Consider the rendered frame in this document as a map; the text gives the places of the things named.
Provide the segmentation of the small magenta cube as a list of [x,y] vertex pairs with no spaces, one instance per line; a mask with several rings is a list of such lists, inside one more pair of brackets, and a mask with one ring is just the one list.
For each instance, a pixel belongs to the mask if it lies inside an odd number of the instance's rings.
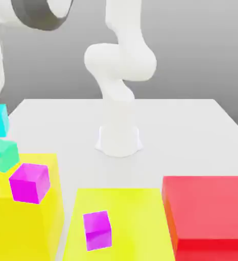
[[112,246],[112,229],[107,211],[83,214],[87,251]]
[[15,201],[39,204],[51,186],[48,166],[22,163],[9,183]]

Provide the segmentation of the small green cube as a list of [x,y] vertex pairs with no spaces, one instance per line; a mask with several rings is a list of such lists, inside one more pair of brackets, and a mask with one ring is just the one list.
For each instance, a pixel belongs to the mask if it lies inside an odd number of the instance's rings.
[[7,172],[19,162],[16,142],[0,139],[0,172]]

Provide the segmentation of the tall large yellow box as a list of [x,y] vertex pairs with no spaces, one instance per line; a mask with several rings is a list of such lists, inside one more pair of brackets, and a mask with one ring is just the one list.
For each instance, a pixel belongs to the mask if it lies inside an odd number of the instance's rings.
[[[21,153],[20,163],[0,172],[0,261],[55,261],[64,224],[55,153]],[[9,177],[22,163],[46,165],[50,189],[39,204],[12,197]]]

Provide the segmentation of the large red box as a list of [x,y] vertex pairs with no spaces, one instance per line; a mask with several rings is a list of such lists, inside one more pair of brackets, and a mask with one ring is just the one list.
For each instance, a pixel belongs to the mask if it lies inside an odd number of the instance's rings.
[[175,261],[238,261],[238,176],[165,176]]

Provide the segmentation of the flat large yellow box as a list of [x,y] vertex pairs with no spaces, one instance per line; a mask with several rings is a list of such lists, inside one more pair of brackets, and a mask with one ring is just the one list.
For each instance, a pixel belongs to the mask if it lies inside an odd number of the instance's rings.
[[[112,246],[87,251],[83,215],[107,211]],[[175,261],[159,189],[80,188],[62,261]]]

